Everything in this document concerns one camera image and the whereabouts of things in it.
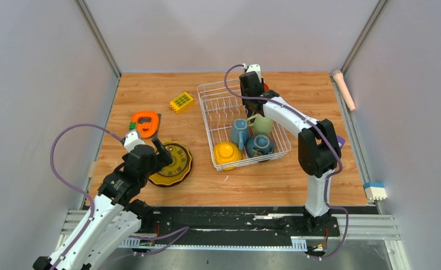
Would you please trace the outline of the olive patterned plate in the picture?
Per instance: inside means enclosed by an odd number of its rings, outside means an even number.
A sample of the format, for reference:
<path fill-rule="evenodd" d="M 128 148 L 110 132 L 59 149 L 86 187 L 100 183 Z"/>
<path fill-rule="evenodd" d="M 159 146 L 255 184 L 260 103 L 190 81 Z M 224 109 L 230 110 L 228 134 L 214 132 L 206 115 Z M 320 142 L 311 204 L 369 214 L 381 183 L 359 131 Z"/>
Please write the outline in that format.
<path fill-rule="evenodd" d="M 158 174 L 163 177 L 177 176 L 188 166 L 189 158 L 187 150 L 178 143 L 167 143 L 165 144 L 165 148 L 169 151 L 173 162 L 170 165 L 163 167 Z"/>

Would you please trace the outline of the yellow dotted plate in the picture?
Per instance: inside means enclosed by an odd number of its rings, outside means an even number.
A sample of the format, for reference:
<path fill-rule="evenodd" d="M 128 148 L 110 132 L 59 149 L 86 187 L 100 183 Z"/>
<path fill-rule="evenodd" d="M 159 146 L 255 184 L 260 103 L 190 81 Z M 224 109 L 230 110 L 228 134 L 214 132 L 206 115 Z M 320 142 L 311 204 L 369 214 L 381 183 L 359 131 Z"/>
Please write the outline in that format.
<path fill-rule="evenodd" d="M 162 175 L 159 175 L 158 173 L 151 175 L 149 177 L 149 181 L 153 185 L 156 185 L 158 187 L 172 187 L 172 186 L 180 184 L 182 181 L 184 181 L 188 177 L 188 175 L 191 172 L 192 166 L 193 166 L 193 157 L 192 157 L 189 149 L 185 145 L 183 145 L 179 142 L 176 142 L 176 141 L 164 141 L 163 145 L 165 146 L 165 144 L 167 144 L 167 143 L 178 143 L 187 150 L 187 154 L 188 154 L 188 158 L 189 158 L 188 166 L 179 175 L 176 175 L 174 177 L 163 177 Z"/>

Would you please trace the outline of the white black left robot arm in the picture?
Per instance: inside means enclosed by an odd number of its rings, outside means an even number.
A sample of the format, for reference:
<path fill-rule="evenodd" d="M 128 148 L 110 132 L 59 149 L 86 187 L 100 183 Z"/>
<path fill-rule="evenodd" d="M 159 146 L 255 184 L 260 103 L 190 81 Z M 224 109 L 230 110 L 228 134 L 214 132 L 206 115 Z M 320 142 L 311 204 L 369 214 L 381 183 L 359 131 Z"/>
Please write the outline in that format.
<path fill-rule="evenodd" d="M 153 228 L 149 207 L 136 196 L 150 176 L 173 163 L 172 155 L 158 138 L 147 145 L 131 134 L 122 143 L 127 153 L 104 178 L 90 209 L 59 248 L 35 260 L 33 269 L 99 269 L 130 235 Z"/>

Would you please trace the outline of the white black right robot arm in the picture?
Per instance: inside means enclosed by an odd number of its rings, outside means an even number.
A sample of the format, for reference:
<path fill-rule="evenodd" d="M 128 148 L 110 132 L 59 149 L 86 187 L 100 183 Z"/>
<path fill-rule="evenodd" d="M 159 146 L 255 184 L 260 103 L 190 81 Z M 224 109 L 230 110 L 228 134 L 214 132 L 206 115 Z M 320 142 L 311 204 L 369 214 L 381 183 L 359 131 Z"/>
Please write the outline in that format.
<path fill-rule="evenodd" d="M 297 138 L 299 164 L 308 178 L 303 227 L 311 235 L 319 234 L 331 217 L 330 179 L 341 159 L 334 125 L 328 119 L 318 121 L 306 116 L 273 90 L 265 91 L 254 71 L 240 75 L 239 80 L 248 112 L 274 120 Z"/>

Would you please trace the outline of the light green mug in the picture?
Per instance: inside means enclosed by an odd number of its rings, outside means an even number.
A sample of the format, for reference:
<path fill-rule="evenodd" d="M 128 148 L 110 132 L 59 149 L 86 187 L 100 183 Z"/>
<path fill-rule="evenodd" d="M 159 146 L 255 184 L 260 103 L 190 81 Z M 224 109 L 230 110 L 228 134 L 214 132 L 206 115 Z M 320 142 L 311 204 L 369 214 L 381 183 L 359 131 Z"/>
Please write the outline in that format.
<path fill-rule="evenodd" d="M 254 114 L 248 117 L 246 121 L 256 135 L 268 136 L 273 129 L 273 120 L 261 114 Z"/>

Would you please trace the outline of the blue dotted mug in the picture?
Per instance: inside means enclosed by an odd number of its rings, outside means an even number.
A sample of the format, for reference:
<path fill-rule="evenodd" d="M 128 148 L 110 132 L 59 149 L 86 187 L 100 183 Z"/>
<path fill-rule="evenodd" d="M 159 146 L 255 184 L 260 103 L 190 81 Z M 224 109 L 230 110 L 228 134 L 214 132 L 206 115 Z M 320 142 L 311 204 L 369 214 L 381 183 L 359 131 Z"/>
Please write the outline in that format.
<path fill-rule="evenodd" d="M 231 126 L 231 142 L 234 143 L 240 151 L 243 151 L 248 137 L 249 130 L 246 119 L 236 119 Z"/>

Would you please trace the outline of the yellow ribbed bowl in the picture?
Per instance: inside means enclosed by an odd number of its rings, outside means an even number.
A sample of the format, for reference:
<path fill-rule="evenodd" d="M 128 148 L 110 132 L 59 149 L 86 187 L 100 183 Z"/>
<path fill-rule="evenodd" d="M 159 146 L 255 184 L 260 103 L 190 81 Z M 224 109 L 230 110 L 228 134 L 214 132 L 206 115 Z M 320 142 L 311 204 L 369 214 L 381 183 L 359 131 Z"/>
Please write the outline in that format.
<path fill-rule="evenodd" d="M 214 146 L 214 165 L 218 171 L 232 170 L 239 166 L 242 152 L 232 142 L 221 142 Z"/>

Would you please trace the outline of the yellow toy block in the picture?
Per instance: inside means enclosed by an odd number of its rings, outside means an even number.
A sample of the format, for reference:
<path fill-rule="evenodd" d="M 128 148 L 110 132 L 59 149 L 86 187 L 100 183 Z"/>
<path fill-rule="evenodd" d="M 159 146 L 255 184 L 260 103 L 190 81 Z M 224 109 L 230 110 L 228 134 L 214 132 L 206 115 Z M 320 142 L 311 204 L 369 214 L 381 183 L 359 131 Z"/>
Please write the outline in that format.
<path fill-rule="evenodd" d="M 171 100 L 169 106 L 176 114 L 180 114 L 190 108 L 194 103 L 194 98 L 187 92 L 183 92 Z"/>

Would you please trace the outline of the dark blue floral bowl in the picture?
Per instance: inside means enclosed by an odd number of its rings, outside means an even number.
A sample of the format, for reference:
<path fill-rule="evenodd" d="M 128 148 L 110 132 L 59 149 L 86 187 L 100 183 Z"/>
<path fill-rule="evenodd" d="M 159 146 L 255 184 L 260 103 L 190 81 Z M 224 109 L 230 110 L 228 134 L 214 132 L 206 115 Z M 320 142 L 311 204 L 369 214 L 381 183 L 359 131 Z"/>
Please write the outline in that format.
<path fill-rule="evenodd" d="M 269 136 L 259 134 L 250 137 L 245 145 L 246 153 L 249 158 L 274 153 L 275 144 Z"/>

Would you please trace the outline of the white blue toy block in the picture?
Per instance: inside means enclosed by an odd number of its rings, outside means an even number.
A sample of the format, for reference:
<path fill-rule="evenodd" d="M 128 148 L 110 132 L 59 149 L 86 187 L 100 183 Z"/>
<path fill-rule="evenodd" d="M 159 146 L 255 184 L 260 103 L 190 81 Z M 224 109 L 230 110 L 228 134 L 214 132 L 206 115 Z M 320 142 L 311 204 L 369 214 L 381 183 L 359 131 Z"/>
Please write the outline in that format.
<path fill-rule="evenodd" d="M 363 185 L 363 189 L 368 200 L 385 200 L 388 196 L 383 183 L 368 182 Z"/>

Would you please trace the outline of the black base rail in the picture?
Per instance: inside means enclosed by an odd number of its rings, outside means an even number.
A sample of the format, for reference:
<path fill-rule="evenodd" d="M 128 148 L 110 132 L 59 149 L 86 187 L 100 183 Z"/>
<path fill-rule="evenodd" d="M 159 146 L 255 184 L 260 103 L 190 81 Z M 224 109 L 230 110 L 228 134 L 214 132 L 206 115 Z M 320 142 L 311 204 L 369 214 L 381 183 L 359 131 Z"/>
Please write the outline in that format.
<path fill-rule="evenodd" d="M 173 236 L 159 236 L 188 227 L 172 248 L 218 250 L 302 251 L 328 241 L 400 240 L 394 218 L 370 206 L 348 207 L 349 215 L 333 210 L 328 220 L 314 226 L 299 206 L 159 206 L 147 215 L 136 235 L 144 241 L 127 240 L 134 249 L 160 248 Z"/>

